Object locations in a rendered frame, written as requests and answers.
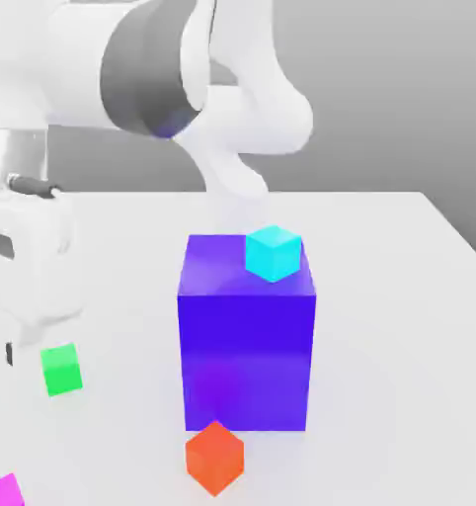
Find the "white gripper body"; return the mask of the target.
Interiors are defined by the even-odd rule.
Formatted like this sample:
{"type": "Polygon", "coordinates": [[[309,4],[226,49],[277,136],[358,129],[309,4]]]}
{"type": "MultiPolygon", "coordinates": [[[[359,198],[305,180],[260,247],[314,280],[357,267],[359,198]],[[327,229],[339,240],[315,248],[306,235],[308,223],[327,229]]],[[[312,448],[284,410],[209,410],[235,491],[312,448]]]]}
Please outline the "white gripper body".
{"type": "Polygon", "coordinates": [[[70,198],[0,194],[0,236],[13,256],[0,255],[0,311],[19,324],[13,342],[32,345],[50,326],[84,307],[80,244],[70,198]]]}

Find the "small green cube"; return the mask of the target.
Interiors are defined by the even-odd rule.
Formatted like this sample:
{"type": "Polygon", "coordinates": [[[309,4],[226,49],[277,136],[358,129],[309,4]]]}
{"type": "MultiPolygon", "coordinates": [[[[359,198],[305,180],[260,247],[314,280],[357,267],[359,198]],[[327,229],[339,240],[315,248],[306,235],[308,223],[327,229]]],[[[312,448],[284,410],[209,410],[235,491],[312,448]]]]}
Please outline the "small green cube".
{"type": "Polygon", "coordinates": [[[73,343],[43,349],[40,351],[40,359],[49,397],[83,387],[78,355],[73,343]]]}

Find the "small magenta cube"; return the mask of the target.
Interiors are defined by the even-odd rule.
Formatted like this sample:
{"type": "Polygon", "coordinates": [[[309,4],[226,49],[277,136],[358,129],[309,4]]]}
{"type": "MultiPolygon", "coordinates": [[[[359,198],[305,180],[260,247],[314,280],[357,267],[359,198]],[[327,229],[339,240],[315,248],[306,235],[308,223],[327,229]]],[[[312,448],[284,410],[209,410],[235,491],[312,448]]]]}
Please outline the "small magenta cube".
{"type": "Polygon", "coordinates": [[[25,499],[14,473],[0,477],[0,506],[25,506],[25,499]]]}

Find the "small orange cube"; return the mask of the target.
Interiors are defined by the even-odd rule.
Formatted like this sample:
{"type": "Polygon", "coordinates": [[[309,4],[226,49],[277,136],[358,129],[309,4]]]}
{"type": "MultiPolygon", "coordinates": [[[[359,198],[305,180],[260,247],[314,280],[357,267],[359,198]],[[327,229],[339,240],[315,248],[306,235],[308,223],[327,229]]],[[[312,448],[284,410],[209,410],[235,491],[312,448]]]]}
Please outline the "small orange cube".
{"type": "Polygon", "coordinates": [[[185,451],[188,474],[212,496],[244,473],[245,444],[218,421],[186,441],[185,451]]]}

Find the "small cyan cube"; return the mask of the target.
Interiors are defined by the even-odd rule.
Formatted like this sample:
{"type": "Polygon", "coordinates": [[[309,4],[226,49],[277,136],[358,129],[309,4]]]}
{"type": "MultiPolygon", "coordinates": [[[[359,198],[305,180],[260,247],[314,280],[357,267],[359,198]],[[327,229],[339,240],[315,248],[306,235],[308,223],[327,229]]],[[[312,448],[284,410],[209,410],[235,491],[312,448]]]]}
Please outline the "small cyan cube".
{"type": "Polygon", "coordinates": [[[300,269],[302,240],[299,234],[270,225],[245,236],[245,269],[276,283],[300,269]]]}

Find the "large purple box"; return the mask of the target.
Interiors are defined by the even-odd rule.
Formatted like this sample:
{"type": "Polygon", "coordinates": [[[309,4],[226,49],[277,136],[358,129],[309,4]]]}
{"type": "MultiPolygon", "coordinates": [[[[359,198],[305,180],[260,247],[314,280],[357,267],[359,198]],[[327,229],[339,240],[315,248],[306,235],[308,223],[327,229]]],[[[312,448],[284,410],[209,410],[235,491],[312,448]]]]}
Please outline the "large purple box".
{"type": "Polygon", "coordinates": [[[187,430],[305,429],[316,314],[307,256],[270,283],[246,270],[244,236],[192,234],[177,304],[187,430]]]}

